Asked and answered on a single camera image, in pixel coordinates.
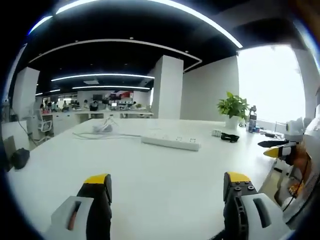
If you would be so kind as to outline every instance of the potted plant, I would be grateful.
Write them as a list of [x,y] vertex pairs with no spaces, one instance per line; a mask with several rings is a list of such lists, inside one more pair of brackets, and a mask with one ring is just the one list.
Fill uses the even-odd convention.
[[229,129],[236,129],[240,119],[246,119],[246,111],[249,109],[246,98],[241,98],[238,95],[233,95],[231,92],[226,92],[227,99],[220,99],[218,103],[219,113],[227,115],[225,126]]

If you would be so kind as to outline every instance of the black ceiling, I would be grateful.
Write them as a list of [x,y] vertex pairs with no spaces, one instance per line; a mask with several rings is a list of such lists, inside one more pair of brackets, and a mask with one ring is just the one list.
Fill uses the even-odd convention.
[[[162,55],[183,59],[184,68],[197,60],[170,50],[130,42],[94,42],[68,46],[48,54],[54,48],[87,40],[130,39],[188,51],[205,64],[234,56],[238,48],[224,35],[208,25],[208,31],[190,41],[190,35],[203,26],[202,20],[179,9],[146,0],[100,0],[83,4],[60,14],[56,10],[71,1],[43,8],[43,16],[53,18],[36,28],[27,38],[27,47],[16,73],[26,66],[40,71],[37,92],[85,86],[85,79],[51,82],[51,79],[91,73],[147,75]],[[179,0],[207,17],[217,15],[248,0]],[[291,23],[284,19],[265,19],[233,29],[226,29],[243,47],[278,42],[295,35]],[[141,78],[98,77],[102,85],[139,86]]]

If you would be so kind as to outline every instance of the power strip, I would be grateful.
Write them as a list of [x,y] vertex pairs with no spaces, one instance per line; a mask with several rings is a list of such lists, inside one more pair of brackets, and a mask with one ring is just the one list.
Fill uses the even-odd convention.
[[168,148],[185,149],[191,151],[199,151],[201,145],[196,138],[186,138],[182,136],[169,136],[167,134],[152,134],[141,137],[144,144],[158,145]]

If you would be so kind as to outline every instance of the white flower pot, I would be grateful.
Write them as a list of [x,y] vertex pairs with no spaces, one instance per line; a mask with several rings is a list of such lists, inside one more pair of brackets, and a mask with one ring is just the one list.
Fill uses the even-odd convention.
[[233,116],[229,117],[228,115],[225,118],[225,127],[228,129],[236,130],[239,123],[239,117]]

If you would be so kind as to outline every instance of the green leaves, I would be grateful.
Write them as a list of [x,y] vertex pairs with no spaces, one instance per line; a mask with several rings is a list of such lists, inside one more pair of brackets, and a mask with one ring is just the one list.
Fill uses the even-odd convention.
[[238,116],[246,119],[246,110],[248,110],[247,99],[241,98],[238,95],[233,95],[231,92],[226,92],[227,99],[220,99],[217,104],[220,114],[229,115],[229,118]]

